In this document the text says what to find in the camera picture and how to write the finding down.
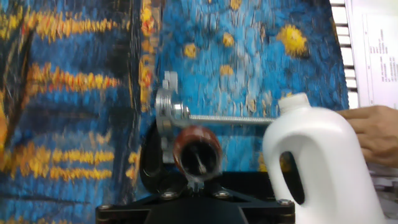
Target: hand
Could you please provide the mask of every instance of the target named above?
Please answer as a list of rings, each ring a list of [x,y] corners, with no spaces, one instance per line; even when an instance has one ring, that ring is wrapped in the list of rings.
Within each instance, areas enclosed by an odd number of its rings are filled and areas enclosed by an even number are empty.
[[[371,106],[337,113],[354,128],[366,162],[398,168],[398,110]]]

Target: metal clamp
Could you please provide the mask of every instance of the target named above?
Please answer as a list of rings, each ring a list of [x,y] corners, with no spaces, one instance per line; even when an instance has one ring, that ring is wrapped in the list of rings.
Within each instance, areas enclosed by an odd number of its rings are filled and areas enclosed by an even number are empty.
[[[174,163],[172,142],[174,128],[186,128],[193,124],[234,124],[234,125],[269,125],[272,118],[248,118],[235,116],[191,115],[178,93],[178,75],[176,72],[165,72],[163,88],[157,90],[155,99],[156,125],[162,136],[161,145],[164,163]]]

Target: metal rod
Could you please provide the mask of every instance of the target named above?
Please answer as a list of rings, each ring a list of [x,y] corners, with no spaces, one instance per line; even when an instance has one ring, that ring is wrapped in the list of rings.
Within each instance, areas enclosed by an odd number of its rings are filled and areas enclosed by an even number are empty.
[[[237,124],[237,125],[268,125],[275,119],[273,118],[248,118],[235,116],[208,116],[190,115],[189,120],[193,123],[212,123],[212,124]]]

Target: white plastic bottle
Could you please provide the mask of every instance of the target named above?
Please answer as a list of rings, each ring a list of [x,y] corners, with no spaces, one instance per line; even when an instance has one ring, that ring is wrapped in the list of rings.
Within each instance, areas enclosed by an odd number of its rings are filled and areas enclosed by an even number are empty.
[[[277,200],[293,200],[279,157],[291,152],[304,188],[305,201],[295,202],[296,224],[385,224],[385,218],[349,123],[334,111],[312,108],[306,94],[279,101],[281,116],[262,142]]]

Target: red cylindrical object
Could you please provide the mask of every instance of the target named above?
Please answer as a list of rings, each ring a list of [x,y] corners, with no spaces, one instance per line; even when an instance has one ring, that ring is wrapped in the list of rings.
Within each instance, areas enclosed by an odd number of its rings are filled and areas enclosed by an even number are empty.
[[[176,166],[188,179],[197,182],[211,179],[220,173],[222,155],[221,144],[216,135],[204,127],[185,128],[174,141],[173,156]],[[201,165],[206,167],[206,173],[199,174],[195,170],[195,158],[203,161]]]

